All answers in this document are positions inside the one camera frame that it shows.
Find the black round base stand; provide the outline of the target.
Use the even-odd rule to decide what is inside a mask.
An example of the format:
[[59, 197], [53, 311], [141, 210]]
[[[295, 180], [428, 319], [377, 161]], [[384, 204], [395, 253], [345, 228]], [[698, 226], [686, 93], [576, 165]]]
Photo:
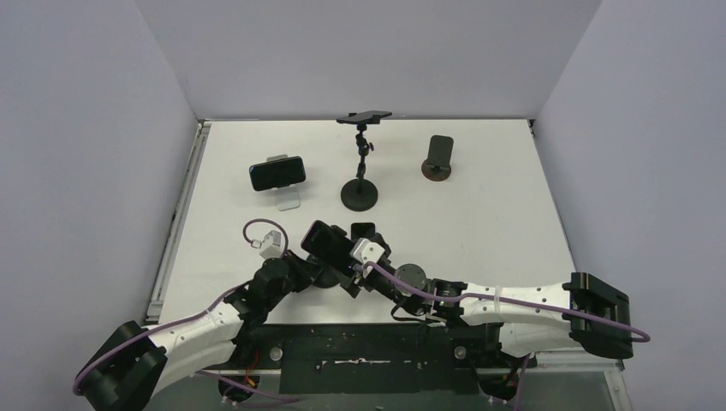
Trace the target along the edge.
[[338, 268], [348, 269], [350, 246], [347, 233], [336, 225], [316, 220], [306, 235], [305, 244], [308, 259], [322, 267], [322, 273], [314, 284], [322, 289], [338, 285]]

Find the phone from wooden stand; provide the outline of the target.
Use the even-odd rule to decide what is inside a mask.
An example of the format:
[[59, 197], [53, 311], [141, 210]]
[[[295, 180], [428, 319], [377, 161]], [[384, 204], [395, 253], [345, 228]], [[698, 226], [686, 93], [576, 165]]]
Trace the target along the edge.
[[360, 238], [371, 239], [376, 234], [376, 225], [372, 222], [352, 223], [350, 229], [350, 238], [353, 242]]

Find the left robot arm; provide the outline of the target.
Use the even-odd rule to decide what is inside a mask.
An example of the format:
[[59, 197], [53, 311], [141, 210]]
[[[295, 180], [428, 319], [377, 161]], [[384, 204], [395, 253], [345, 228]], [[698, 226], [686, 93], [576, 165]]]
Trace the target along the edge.
[[290, 251], [267, 259], [200, 313], [154, 326], [120, 325], [77, 374], [72, 391], [96, 410], [141, 410], [159, 391], [209, 366], [245, 366], [254, 347], [247, 337], [280, 301], [337, 284], [325, 263]]

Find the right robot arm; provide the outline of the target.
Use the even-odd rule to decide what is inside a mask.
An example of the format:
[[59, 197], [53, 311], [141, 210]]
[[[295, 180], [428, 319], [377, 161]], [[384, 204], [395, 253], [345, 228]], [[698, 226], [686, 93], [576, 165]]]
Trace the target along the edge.
[[645, 339], [631, 325], [628, 296], [585, 272], [544, 286], [482, 286], [430, 279], [415, 265], [394, 269], [374, 244], [345, 253], [337, 265], [354, 285], [391, 299], [405, 320], [450, 330], [493, 326], [497, 333], [482, 341], [481, 353], [494, 366], [561, 348], [626, 360]]

